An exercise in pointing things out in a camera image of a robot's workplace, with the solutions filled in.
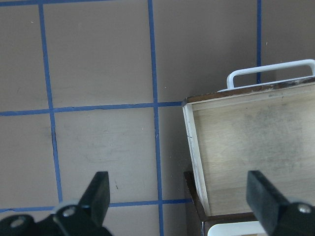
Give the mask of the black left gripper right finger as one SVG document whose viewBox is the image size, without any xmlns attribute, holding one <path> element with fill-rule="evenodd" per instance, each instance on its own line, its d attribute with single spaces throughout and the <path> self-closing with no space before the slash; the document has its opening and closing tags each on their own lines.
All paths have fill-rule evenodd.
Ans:
<svg viewBox="0 0 315 236">
<path fill-rule="evenodd" d="M 260 171 L 248 171 L 246 201 L 269 236 L 315 234 L 315 207 L 288 200 Z"/>
</svg>

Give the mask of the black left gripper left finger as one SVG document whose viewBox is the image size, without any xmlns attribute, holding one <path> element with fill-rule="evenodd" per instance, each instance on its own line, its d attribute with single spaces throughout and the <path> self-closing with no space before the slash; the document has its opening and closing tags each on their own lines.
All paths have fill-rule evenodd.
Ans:
<svg viewBox="0 0 315 236">
<path fill-rule="evenodd" d="M 2 236 L 110 236 L 103 226 L 110 204 L 108 172 L 97 172 L 81 199 L 58 206 L 45 219 L 35 222 L 28 214 L 0 221 Z"/>
</svg>

